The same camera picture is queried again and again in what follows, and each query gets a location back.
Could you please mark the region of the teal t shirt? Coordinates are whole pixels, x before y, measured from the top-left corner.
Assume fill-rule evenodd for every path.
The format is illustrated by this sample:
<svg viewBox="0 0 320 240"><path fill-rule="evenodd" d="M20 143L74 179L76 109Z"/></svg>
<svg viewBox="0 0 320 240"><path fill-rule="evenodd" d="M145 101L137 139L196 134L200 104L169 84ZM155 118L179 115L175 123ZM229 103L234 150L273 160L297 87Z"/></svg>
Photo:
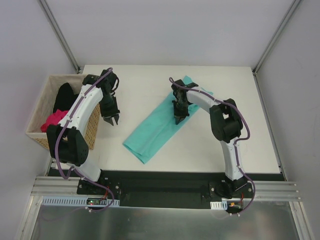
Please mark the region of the teal t shirt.
<svg viewBox="0 0 320 240"><path fill-rule="evenodd" d="M124 140L122 145L143 164L148 163L187 121L200 109L192 104L188 107L189 116L176 124L172 93L143 120Z"/></svg>

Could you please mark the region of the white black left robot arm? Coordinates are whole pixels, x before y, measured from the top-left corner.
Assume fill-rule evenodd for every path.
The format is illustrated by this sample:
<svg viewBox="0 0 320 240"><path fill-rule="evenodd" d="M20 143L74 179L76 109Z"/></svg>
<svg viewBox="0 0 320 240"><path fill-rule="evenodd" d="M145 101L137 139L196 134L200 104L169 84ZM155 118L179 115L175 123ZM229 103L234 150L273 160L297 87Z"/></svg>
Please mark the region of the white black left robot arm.
<svg viewBox="0 0 320 240"><path fill-rule="evenodd" d="M111 67L100 75L88 74L84 77L80 93L68 113L56 125L47 127L46 135L49 152L61 177L67 180L75 172L88 188L99 195L110 190L106 186L103 171L89 159L89 146L83 136L89 118L99 106L103 120L112 126L119 122L115 91L119 78Z"/></svg>

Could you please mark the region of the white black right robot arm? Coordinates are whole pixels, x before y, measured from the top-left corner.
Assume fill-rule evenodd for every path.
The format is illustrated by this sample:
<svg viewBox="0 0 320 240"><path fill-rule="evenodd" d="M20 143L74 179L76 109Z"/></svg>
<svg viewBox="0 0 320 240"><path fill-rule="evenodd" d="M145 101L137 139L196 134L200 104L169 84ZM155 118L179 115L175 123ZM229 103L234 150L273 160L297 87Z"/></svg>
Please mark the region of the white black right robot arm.
<svg viewBox="0 0 320 240"><path fill-rule="evenodd" d="M202 90L196 83L185 84L181 79L172 83L173 116L175 124L180 124L189 114L189 106L197 105L209 114L211 131L220 142L224 164L225 180L219 183L214 191L226 199L237 197L242 193L247 179L241 170L241 158L237 150L237 140L243 129L242 118L233 99L219 100Z"/></svg>

